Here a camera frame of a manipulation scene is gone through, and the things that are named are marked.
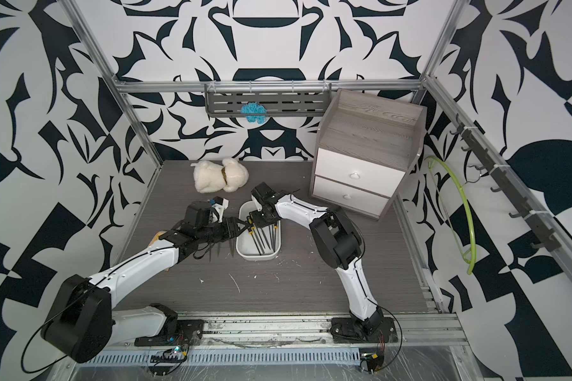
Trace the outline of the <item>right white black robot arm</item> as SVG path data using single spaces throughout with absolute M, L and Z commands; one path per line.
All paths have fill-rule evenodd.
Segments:
M 385 318 L 385 309 L 373 297 L 362 266 L 366 244 L 344 209 L 316 206 L 265 183 L 254 187 L 251 195 L 257 209 L 250 217 L 257 228 L 288 220 L 309 229 L 318 254 L 338 274 L 352 322 L 334 327 L 333 333 L 348 341 L 377 341 L 386 335 L 394 319 Z

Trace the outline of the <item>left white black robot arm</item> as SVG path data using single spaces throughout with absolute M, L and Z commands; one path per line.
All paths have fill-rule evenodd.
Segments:
M 77 363 L 91 360 L 108 345 L 129 340 L 177 345 L 183 334 L 177 313 L 167 306 L 114 308 L 158 273 L 201 249 L 237 238 L 250 226 L 246 220 L 225 217 L 216 204 L 192 203 L 184 219 L 138 254 L 93 276 L 66 279 L 40 329 L 41 338 Z

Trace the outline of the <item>files bundle in box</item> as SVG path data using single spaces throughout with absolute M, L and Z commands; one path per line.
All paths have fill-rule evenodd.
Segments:
M 274 228 L 258 228 L 251 220 L 252 226 L 248 229 L 259 256 L 268 256 L 276 253 L 276 243 L 273 240 Z

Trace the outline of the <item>white plastic storage box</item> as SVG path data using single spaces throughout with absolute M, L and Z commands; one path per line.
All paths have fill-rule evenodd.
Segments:
M 281 249 L 281 224 L 276 222 L 264 228 L 253 226 L 236 240 L 235 249 L 248 261 L 267 261 L 277 257 Z

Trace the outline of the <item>white plush toy animal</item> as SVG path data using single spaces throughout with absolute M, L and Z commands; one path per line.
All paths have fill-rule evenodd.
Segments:
M 221 164 L 201 160 L 192 164 L 195 189 L 201 194 L 232 193 L 246 185 L 248 170 L 237 160 L 226 158 Z

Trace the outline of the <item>yellow sponge pad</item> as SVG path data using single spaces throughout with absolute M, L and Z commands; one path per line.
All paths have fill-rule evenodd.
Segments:
M 166 231 L 159 231 L 155 234 L 155 236 L 153 237 L 153 239 L 150 241 L 149 243 L 149 247 L 152 246 L 156 241 L 158 241 L 160 239 L 160 237 L 162 235 L 164 235 L 166 233 Z

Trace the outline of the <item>teal crumpled cloth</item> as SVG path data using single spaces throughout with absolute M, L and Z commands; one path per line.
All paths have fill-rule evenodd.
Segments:
M 266 123 L 267 110 L 259 103 L 246 103 L 241 107 L 241 113 L 246 117 L 247 122 L 257 124 Z

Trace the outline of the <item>grey white drawer cabinet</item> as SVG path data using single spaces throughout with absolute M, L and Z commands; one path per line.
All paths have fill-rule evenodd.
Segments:
M 427 108 L 338 90 L 319 123 L 310 195 L 381 220 L 422 152 Z

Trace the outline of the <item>green hoop tube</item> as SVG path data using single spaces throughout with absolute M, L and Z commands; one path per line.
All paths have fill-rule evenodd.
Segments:
M 455 172 L 445 161 L 436 156 L 427 157 L 424 161 L 427 163 L 428 174 L 431 176 L 431 181 L 436 190 L 439 208 L 445 214 L 444 218 L 451 229 L 459 255 L 466 263 L 466 274 L 472 276 L 478 259 L 478 246 L 473 213 L 464 185 L 459 181 Z M 460 199 L 461 206 L 459 206 L 458 209 L 460 214 L 457 214 L 457 211 L 447 211 L 446 202 L 442 193 L 443 187 L 439 185 L 439 181 L 435 176 L 435 166 L 442 168 L 449 181 L 452 182 Z

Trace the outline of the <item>grey wall shelf rack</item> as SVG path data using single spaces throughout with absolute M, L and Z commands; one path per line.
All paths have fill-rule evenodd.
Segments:
M 245 117 L 241 107 L 259 103 L 267 110 L 267 117 L 318 117 L 330 105 L 332 88 L 329 84 L 240 84 L 223 87 L 208 84 L 204 87 L 206 112 L 211 117 Z

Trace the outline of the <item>grey wall hook rail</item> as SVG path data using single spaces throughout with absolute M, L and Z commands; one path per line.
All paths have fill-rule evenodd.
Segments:
M 537 239 L 537 243 L 532 242 L 531 246 L 534 249 L 546 249 L 548 252 L 561 249 L 562 245 L 555 230 L 542 218 L 542 215 L 548 215 L 548 212 L 534 206 L 532 196 L 513 169 L 490 146 L 476 125 L 465 125 L 460 114 L 456 114 L 455 120 L 456 128 L 451 135 L 460 136 L 466 143 L 462 151 L 473 152 L 480 161 L 480 164 L 470 166 L 494 181 L 496 186 L 490 190 L 493 193 L 502 193 L 513 205 L 515 212 L 509 212 L 509 217 L 522 219 L 529 226 Z

